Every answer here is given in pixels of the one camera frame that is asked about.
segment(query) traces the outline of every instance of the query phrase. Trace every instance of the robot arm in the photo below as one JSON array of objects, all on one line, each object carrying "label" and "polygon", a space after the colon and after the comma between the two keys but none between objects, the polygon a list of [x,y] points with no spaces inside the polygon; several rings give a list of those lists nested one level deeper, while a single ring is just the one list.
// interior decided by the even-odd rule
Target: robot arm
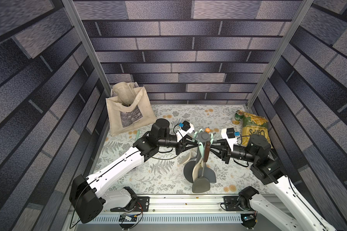
[{"label": "robot arm", "polygon": [[271,145],[262,135],[251,135],[246,147],[237,144],[233,129],[222,130],[223,140],[217,141],[217,156],[226,163],[230,158],[253,163],[250,167],[253,174],[283,202],[293,219],[271,203],[259,192],[248,186],[239,192],[239,207],[259,211],[283,231],[334,231],[336,230],[310,205],[287,177],[281,162],[268,158]]},{"label": "robot arm", "polygon": [[192,142],[191,137],[187,135],[194,131],[193,124],[184,121],[179,124],[179,127],[176,135],[171,135],[169,122],[165,119],[157,119],[149,132],[146,132],[129,150],[104,169],[86,178],[82,175],[77,176],[72,182],[69,201],[81,222],[87,223],[94,219],[106,205],[109,208],[114,208],[117,204],[118,207],[126,206],[131,200],[130,193],[126,189],[119,192],[107,192],[108,188],[131,169],[157,154],[159,147],[175,148],[176,155],[198,147],[198,144]]}]

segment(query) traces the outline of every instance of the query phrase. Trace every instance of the brick wallpaper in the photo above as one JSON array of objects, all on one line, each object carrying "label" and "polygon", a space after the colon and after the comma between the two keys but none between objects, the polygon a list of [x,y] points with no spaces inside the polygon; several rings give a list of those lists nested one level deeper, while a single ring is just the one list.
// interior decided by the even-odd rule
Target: brick wallpaper
[{"label": "brick wallpaper", "polygon": [[111,85],[137,82],[153,104],[244,104],[301,1],[74,4]]},{"label": "brick wallpaper", "polygon": [[0,1],[0,231],[62,228],[105,98],[60,0]]},{"label": "brick wallpaper", "polygon": [[347,0],[315,0],[254,103],[298,190],[347,230]]}]

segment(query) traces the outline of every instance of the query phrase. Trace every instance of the yellow chip bag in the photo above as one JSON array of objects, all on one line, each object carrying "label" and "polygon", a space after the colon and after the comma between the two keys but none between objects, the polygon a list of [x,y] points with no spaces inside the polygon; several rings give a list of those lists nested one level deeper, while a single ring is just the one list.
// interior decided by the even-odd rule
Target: yellow chip bag
[{"label": "yellow chip bag", "polygon": [[263,116],[258,116],[250,113],[244,113],[243,128],[242,128],[242,146],[247,146],[249,136],[259,134],[266,137],[267,141],[271,144],[268,134],[268,120]]}]

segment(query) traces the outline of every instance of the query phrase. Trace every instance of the can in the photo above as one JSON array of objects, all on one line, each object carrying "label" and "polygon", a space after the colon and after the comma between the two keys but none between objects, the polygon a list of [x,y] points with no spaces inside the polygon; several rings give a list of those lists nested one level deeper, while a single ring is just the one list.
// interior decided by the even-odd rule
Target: can
[{"label": "can", "polygon": [[237,110],[232,119],[232,123],[238,125],[242,118],[244,117],[244,112],[242,110]]}]

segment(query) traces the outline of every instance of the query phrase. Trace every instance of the table surface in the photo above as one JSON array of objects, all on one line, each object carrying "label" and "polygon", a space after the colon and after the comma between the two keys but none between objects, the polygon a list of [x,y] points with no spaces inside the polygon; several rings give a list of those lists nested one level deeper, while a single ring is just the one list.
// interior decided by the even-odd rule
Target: table surface
[{"label": "table surface", "polygon": [[[234,127],[241,132],[241,125],[234,125],[231,118],[237,110],[244,110],[242,105],[152,105],[157,118],[165,118],[172,128],[184,120],[194,125],[195,131],[209,127],[216,132],[214,140],[221,139],[221,129]],[[152,125],[140,128],[141,137],[151,129]],[[106,137],[102,151],[95,165],[94,172],[106,167],[125,153],[135,141],[137,130]],[[181,153],[172,160],[149,159],[144,164],[132,169],[109,190],[120,190],[131,187],[137,194],[193,194],[192,183],[183,174],[184,164],[179,164],[189,151]],[[175,150],[170,153],[158,153],[154,157],[167,159],[175,156]],[[236,194],[247,186],[252,186],[260,193],[272,193],[258,180],[249,168],[237,165],[232,160],[225,164],[215,155],[210,155],[207,166],[216,173],[216,183],[211,183],[211,189],[204,194]]]}]

